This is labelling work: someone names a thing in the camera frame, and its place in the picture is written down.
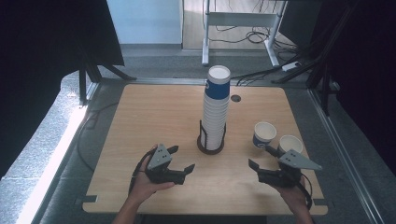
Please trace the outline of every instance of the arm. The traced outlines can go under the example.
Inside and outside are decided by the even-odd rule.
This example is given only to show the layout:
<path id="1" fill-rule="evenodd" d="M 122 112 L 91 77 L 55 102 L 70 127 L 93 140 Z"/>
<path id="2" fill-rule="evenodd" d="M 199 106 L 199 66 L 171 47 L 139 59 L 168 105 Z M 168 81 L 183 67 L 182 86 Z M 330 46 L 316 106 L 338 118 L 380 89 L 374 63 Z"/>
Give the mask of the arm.
<path id="1" fill-rule="evenodd" d="M 301 183 L 305 186 L 303 177 L 301 178 Z M 288 205 L 290 211 L 294 214 L 297 224 L 314 223 L 306 206 L 305 196 L 297 187 L 292 189 L 279 188 L 275 186 L 272 187 L 280 193 L 280 196 Z"/>
<path id="2" fill-rule="evenodd" d="M 175 183 L 172 182 L 163 184 L 151 183 L 149 178 L 144 173 L 144 169 L 146 168 L 148 162 L 149 157 L 143 161 L 141 167 L 142 172 L 139 172 L 137 175 L 136 181 L 134 182 L 134 187 L 132 188 L 131 193 L 114 219 L 113 224 L 134 223 L 134 217 L 136 216 L 137 209 L 142 202 L 148 199 L 157 190 L 170 189 L 175 185 Z"/>

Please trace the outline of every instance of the metal frame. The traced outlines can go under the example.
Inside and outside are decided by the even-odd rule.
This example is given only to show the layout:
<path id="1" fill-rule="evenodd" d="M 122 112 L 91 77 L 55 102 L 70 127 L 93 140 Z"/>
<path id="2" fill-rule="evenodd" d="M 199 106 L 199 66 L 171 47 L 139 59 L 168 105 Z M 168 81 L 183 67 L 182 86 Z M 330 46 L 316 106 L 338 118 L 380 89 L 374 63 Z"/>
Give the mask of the metal frame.
<path id="1" fill-rule="evenodd" d="M 204 15 L 205 36 L 202 45 L 202 65 L 209 65 L 209 27 L 214 25 L 220 25 L 272 27 L 273 32 L 270 34 L 269 38 L 264 41 L 264 44 L 268 51 L 268 55 L 270 57 L 273 67 L 279 66 L 279 62 L 273 50 L 273 44 L 285 5 L 286 1 L 282 1 L 280 9 L 276 14 L 210 12 L 210 0 L 206 0 L 206 11 Z"/>

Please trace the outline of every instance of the stack of paper cups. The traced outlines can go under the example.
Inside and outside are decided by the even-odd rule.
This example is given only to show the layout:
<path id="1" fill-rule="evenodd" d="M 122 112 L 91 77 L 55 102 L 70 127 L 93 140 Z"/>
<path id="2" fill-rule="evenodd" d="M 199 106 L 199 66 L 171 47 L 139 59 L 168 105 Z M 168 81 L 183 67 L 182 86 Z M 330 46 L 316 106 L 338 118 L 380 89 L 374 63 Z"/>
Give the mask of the stack of paper cups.
<path id="1" fill-rule="evenodd" d="M 230 99 L 230 70 L 216 65 L 209 69 L 202 119 L 201 145 L 205 150 L 221 150 L 228 103 Z"/>

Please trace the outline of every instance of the cable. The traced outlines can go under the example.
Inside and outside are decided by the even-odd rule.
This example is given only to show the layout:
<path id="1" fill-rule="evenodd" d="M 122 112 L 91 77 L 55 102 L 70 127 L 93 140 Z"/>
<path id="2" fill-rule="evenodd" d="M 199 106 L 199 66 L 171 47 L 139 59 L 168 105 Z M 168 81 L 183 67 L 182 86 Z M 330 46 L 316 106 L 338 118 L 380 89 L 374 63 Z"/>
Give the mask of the cable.
<path id="1" fill-rule="evenodd" d="M 264 71 L 260 71 L 260 72 L 256 72 L 256 73 L 252 73 L 252 74 L 247 74 L 247 75 L 242 75 L 242 76 L 239 76 L 239 77 L 232 77 L 232 79 L 240 78 L 238 80 L 238 82 L 236 83 L 236 86 L 238 86 L 241 83 L 241 81 L 243 79 L 245 79 L 245 78 L 255 77 L 257 75 L 263 75 L 263 74 L 268 74 L 268 73 L 275 72 L 275 71 L 279 70 L 283 65 L 288 64 L 288 63 L 292 63 L 293 61 L 298 60 L 298 59 L 303 58 L 306 55 L 308 55 L 312 51 L 312 49 L 315 49 L 316 45 L 319 45 L 321 43 L 321 41 L 323 41 L 323 38 L 329 32 L 330 28 L 332 27 L 332 24 L 334 22 L 336 22 L 336 20 L 338 19 L 338 14 L 332 18 L 332 20 L 329 23 L 328 27 L 326 27 L 326 29 L 323 30 L 320 33 L 320 35 L 318 35 L 318 37 L 311 44 L 309 44 L 308 46 L 306 46 L 303 49 L 296 48 L 296 50 L 295 50 L 296 55 L 294 57 L 292 57 L 291 59 L 289 59 L 286 62 L 284 62 L 283 64 L 281 64 L 279 67 L 276 67 L 276 68 L 273 68 L 273 69 L 264 70 Z"/>
<path id="2" fill-rule="evenodd" d="M 140 168 L 142 167 L 143 161 L 146 159 L 147 156 L 151 156 L 154 154 L 155 150 L 157 150 L 157 148 L 153 148 L 152 150 L 148 151 L 143 158 L 140 160 L 140 162 L 136 165 L 136 167 L 134 168 L 134 172 L 132 173 L 132 177 L 131 177 L 131 182 L 129 183 L 129 189 L 128 189 L 128 195 L 131 193 L 132 189 L 134 188 L 134 182 L 137 178 L 137 175 L 139 174 L 139 172 L 144 172 L 141 171 Z"/>
<path id="3" fill-rule="evenodd" d="M 255 81 L 257 81 L 257 80 L 260 80 L 260 79 L 263 79 L 264 77 L 266 77 L 266 76 L 268 76 L 268 75 L 270 75 L 269 73 L 268 74 L 263 74 L 263 75 L 261 75 L 260 77 L 255 77 L 255 78 L 253 78 L 253 79 L 249 79 L 249 80 L 247 80 L 247 81 L 249 81 L 247 84 L 245 84 L 245 86 L 248 86 L 248 85 L 250 85 L 251 83 L 253 83 L 253 82 L 255 82 Z"/>
<path id="4" fill-rule="evenodd" d="M 303 177 L 308 181 L 308 183 L 309 183 L 309 195 L 312 197 L 312 183 L 311 183 L 311 181 L 309 180 L 309 178 L 308 178 L 308 176 L 306 176 L 305 174 L 302 174 L 303 175 Z"/>
<path id="5" fill-rule="evenodd" d="M 275 0 L 275 3 L 274 3 L 273 13 L 274 13 L 275 8 L 276 8 L 276 3 L 277 3 L 277 0 Z"/>
<path id="6" fill-rule="evenodd" d="M 267 7 L 265 8 L 265 10 L 262 10 L 263 5 L 264 5 L 264 0 L 262 0 L 262 4 L 260 5 L 259 12 L 265 12 L 268 9 L 268 7 L 270 6 L 270 1 L 267 1 Z"/>
<path id="7" fill-rule="evenodd" d="M 258 4 L 260 4 L 260 9 L 259 9 L 259 12 L 262 12 L 262 6 L 263 6 L 263 4 L 264 4 L 264 0 L 259 0 L 258 2 L 257 2 L 257 4 L 256 4 L 256 6 L 253 8 L 253 10 L 252 10 L 252 12 L 254 11 L 254 9 L 257 7 L 257 5 Z M 231 10 L 231 12 L 233 12 L 233 9 L 231 8 L 231 1 L 229 0 L 229 4 L 228 4 L 228 7 L 230 8 L 230 10 Z M 217 1 L 215 0 L 215 11 L 217 11 Z M 205 13 L 205 10 L 204 10 L 204 0 L 202 1 L 202 24 L 203 24 L 203 27 L 204 27 L 204 29 L 205 29 L 205 22 L 204 22 L 204 13 Z M 215 26 L 216 27 L 216 30 L 217 31 L 219 31 L 219 32 L 225 32 L 225 31 L 230 31 L 230 30 L 232 30 L 232 29 L 234 29 L 234 28 L 237 28 L 237 27 L 239 27 L 239 26 L 232 26 L 232 27 L 229 27 L 229 28 L 226 28 L 226 29 L 219 29 L 219 27 L 218 26 Z M 242 42 L 242 41 L 244 41 L 244 40 L 248 40 L 250 43 L 253 43 L 253 44 L 260 44 L 260 43 L 262 43 L 264 40 L 266 40 L 267 38 L 268 38 L 268 34 L 265 34 L 265 33 L 261 33 L 261 32 L 256 32 L 256 31 L 254 31 L 254 28 L 256 28 L 256 27 L 252 27 L 252 31 L 251 32 L 248 32 L 247 34 L 246 34 L 246 37 L 245 38 L 242 38 L 242 39 L 239 39 L 239 40 L 235 40 L 235 41 L 231 41 L 231 40 L 224 40 L 224 39 L 212 39 L 212 38 L 208 38 L 210 41 L 214 41 L 214 42 L 224 42 L 224 43 L 231 43 L 231 44 L 236 44 L 236 43 L 239 43 L 239 42 Z M 259 39 L 260 39 L 260 41 L 254 41 L 254 40 L 251 40 L 250 38 L 251 37 L 253 37 L 253 36 L 257 36 Z"/>
<path id="8" fill-rule="evenodd" d="M 78 156 L 79 156 L 79 158 L 81 159 L 82 163 L 84 163 L 84 165 L 85 165 L 90 171 L 92 171 L 92 172 L 94 172 L 94 169 L 85 161 L 84 157 L 81 155 L 81 151 L 80 151 L 80 139 L 81 139 L 82 133 L 85 131 L 86 125 L 87 125 L 88 121 L 90 121 L 91 119 L 98 119 L 99 116 L 100 116 L 100 113 L 101 113 L 103 110 L 108 109 L 108 108 L 110 108 L 111 106 L 117 105 L 117 104 L 118 104 L 118 102 L 116 102 L 116 103 L 114 103 L 114 104 L 111 104 L 111 105 L 107 105 L 107 106 L 105 106 L 105 107 L 103 107 L 103 108 L 101 108 L 101 109 L 95 111 L 94 114 L 92 114 L 91 116 L 89 116 L 89 117 L 84 121 L 84 123 L 83 123 L 82 126 L 81 126 L 81 129 L 80 129 L 79 132 L 78 132 L 77 146 L 76 146 Z"/>

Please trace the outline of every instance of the wall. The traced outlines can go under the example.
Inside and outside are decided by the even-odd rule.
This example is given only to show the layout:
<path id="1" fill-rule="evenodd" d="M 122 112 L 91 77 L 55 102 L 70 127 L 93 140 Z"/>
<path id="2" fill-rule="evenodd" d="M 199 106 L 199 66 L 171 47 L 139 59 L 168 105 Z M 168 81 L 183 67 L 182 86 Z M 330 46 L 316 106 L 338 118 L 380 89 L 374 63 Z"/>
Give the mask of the wall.
<path id="1" fill-rule="evenodd" d="M 107 0 L 120 44 L 181 44 L 182 0 Z"/>

